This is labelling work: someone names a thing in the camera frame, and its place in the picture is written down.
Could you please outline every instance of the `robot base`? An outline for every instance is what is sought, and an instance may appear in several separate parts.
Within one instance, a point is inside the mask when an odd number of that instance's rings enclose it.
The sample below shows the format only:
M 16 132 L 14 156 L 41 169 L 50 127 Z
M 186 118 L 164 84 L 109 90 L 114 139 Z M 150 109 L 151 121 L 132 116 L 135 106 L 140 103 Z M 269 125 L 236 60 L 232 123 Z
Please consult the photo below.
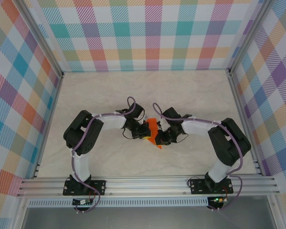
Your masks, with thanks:
M 230 179 L 226 178 L 220 182 L 220 185 L 215 188 L 213 191 L 210 191 L 209 188 L 204 183 L 205 179 L 190 179 L 188 184 L 191 187 L 191 194 L 232 194 L 233 187 Z
M 85 183 L 87 185 L 90 185 L 91 187 L 95 188 L 99 191 L 100 195 L 105 195 L 105 189 L 106 189 L 106 181 L 105 180 L 91 180 L 91 176 L 85 180 Z M 94 195 L 93 190 L 90 188 L 84 186 L 80 182 L 78 182 L 76 179 L 70 175 L 70 177 L 65 181 L 63 192 L 63 196 L 89 196 Z

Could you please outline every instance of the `orange block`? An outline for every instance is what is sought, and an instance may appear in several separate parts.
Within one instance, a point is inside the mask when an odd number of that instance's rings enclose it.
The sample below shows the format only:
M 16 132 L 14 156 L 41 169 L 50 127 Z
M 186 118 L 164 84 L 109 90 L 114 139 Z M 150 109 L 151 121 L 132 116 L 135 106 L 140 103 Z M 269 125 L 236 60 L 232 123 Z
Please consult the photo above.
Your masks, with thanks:
M 157 119 L 156 118 L 149 118 L 146 121 L 147 123 L 149 123 L 149 129 L 151 130 L 152 136 L 148 139 L 148 141 L 150 141 L 151 143 L 153 143 L 154 145 L 156 145 L 155 142 L 155 138 L 158 134 L 158 125 L 157 125 Z

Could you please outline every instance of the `beige marble surface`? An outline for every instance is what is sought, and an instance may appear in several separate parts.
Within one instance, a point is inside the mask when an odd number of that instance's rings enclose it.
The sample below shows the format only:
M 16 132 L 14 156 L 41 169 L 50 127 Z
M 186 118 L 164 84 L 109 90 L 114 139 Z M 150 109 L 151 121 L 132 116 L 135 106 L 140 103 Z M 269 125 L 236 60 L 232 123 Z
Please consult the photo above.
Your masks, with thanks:
M 66 177 L 72 172 L 71 155 L 63 133 L 81 110 L 107 113 L 127 108 L 133 96 L 149 117 L 174 107 L 181 114 L 209 120 L 233 118 L 241 126 L 225 71 L 160 71 L 66 73 L 55 109 L 38 177 Z M 121 129 L 102 131 L 90 152 L 93 176 L 202 175 L 217 157 L 208 138 L 190 135 L 162 150 L 147 140 L 128 140 Z M 250 154 L 239 174 L 253 174 Z

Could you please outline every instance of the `vented panel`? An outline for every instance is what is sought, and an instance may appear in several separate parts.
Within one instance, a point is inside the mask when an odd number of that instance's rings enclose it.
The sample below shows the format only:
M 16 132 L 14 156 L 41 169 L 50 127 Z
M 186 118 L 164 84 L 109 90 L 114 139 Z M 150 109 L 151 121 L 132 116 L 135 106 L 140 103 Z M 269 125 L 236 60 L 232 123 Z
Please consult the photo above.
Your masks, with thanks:
M 207 197 L 184 198 L 102 198 L 98 207 L 184 207 L 207 206 Z M 68 208 L 74 207 L 71 198 L 31 199 L 29 208 Z

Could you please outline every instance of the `orange object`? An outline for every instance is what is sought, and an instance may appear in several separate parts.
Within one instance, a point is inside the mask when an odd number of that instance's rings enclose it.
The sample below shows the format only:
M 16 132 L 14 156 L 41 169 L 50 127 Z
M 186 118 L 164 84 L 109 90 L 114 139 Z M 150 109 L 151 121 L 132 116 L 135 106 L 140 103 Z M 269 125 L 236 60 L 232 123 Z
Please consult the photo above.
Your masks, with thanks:
M 152 136 L 148 139 L 151 143 L 156 145 L 155 138 L 158 134 L 158 125 L 157 125 L 157 119 L 156 118 L 149 118 L 147 121 L 149 123 L 149 129 L 151 130 Z

